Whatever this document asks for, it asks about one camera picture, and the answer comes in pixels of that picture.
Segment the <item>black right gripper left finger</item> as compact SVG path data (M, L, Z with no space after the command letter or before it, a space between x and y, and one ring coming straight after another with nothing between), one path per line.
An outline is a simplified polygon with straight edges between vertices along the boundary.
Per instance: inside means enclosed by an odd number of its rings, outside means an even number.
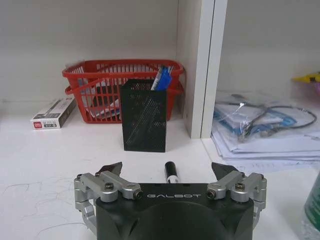
M120 177L123 164L116 162L104 165L95 174L82 173L74 179L75 208L81 212L85 225L90 230L97 228L94 205L91 200L98 198L102 202L112 203L119 197L119 193L127 200L142 198L142 188L139 183L130 182Z

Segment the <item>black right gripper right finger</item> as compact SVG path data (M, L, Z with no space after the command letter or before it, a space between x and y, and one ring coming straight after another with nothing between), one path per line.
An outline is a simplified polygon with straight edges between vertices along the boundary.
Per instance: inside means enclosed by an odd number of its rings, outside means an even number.
M221 200L230 193L230 198L237 203L253 200L253 226L260 219L260 213L266 208L267 179L263 174L251 173L246 176L232 165L212 162L211 168L217 179L207 185L207 198Z

